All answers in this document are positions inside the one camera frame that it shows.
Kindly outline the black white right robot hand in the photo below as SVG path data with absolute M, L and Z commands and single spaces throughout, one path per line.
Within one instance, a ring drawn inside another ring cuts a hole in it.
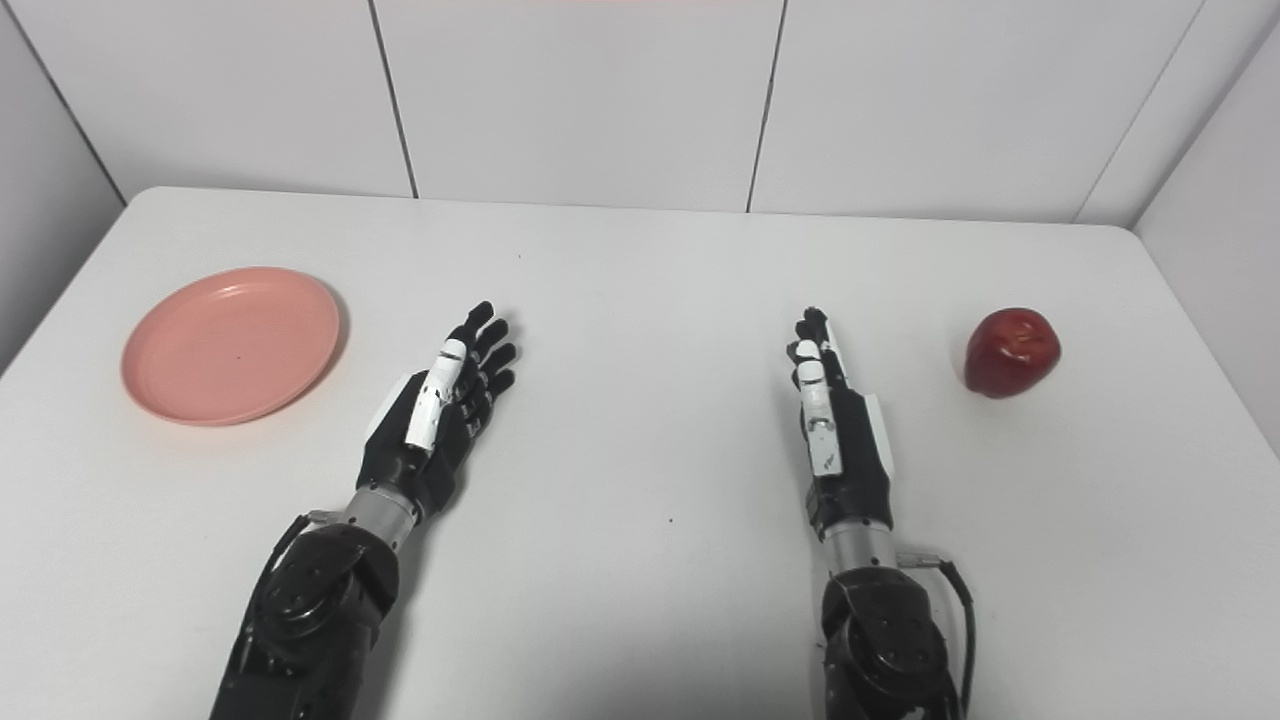
M 806 514 L 819 539 L 841 524 L 893 529 L 892 455 L 873 395 L 852 388 L 827 314 L 806 307 L 787 348 L 812 469 Z

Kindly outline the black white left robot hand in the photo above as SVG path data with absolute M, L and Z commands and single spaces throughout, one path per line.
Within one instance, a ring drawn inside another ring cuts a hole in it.
M 390 392 L 364 446 L 360 488 L 394 489 L 422 518 L 451 503 L 497 400 L 515 383 L 518 350 L 508 334 L 509 323 L 481 301 L 429 366 Z

